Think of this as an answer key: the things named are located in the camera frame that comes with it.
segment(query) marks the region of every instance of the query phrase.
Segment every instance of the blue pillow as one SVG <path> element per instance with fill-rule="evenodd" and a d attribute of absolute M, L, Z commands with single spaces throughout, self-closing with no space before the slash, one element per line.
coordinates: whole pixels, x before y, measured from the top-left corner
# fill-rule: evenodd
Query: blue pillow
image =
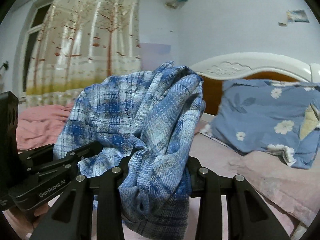
<path fill-rule="evenodd" d="M 217 116 L 210 123 L 212 136 L 241 155 L 254 150 L 283 156 L 288 166 L 309 169 L 316 156 L 320 131 L 299 138 L 306 109 L 320 109 L 316 83 L 272 80 L 229 80 Z"/>

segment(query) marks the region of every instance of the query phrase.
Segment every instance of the window pane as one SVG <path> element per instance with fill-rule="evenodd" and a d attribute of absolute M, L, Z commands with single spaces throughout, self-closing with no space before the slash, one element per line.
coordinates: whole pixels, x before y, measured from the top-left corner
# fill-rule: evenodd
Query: window pane
<path fill-rule="evenodd" d="M 38 9 L 37 11 L 37 14 L 36 14 L 36 17 L 32 23 L 32 26 L 31 28 L 43 23 L 43 20 L 44 20 L 44 17 L 45 17 L 45 14 L 47 13 L 47 11 L 49 10 L 49 7 L 50 7 L 51 4 L 48 4 L 44 7 L 41 7 Z"/>
<path fill-rule="evenodd" d="M 27 88 L 27 75 L 29 70 L 29 64 L 30 64 L 33 47 L 35 46 L 35 43 L 37 40 L 38 33 L 39 32 L 30 34 L 28 39 L 26 54 L 24 58 L 24 66 L 23 66 L 23 91 L 24 92 L 26 91 L 26 88 Z"/>

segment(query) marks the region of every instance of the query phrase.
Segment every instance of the headboard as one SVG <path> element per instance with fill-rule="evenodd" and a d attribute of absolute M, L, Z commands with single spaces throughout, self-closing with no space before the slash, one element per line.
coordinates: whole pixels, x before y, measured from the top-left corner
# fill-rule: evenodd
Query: headboard
<path fill-rule="evenodd" d="M 243 52 L 212 57 L 190 67 L 204 79 L 203 99 L 207 114 L 217 114 L 222 83 L 229 79 L 272 79 L 278 81 L 320 82 L 320 64 L 258 52 Z"/>

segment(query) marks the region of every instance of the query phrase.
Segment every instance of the plaid shirt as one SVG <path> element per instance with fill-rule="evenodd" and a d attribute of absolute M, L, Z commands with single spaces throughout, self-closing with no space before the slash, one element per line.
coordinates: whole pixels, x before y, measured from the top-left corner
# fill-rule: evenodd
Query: plaid shirt
<path fill-rule="evenodd" d="M 202 79 L 186 66 L 110 76 L 82 91 L 58 137 L 54 154 L 97 140 L 102 152 L 78 166 L 87 177 L 117 166 L 137 149 L 119 187 L 124 223 L 151 239 L 183 239 L 190 178 L 186 162 L 204 111 Z"/>

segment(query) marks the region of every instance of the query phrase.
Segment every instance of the curtain with tree print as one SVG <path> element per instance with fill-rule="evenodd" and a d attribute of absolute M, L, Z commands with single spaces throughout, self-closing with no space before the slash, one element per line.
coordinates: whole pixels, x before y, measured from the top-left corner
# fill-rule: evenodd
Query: curtain with tree print
<path fill-rule="evenodd" d="M 110 75 L 140 71 L 139 0 L 54 0 L 34 46 L 27 106 L 65 105 Z"/>

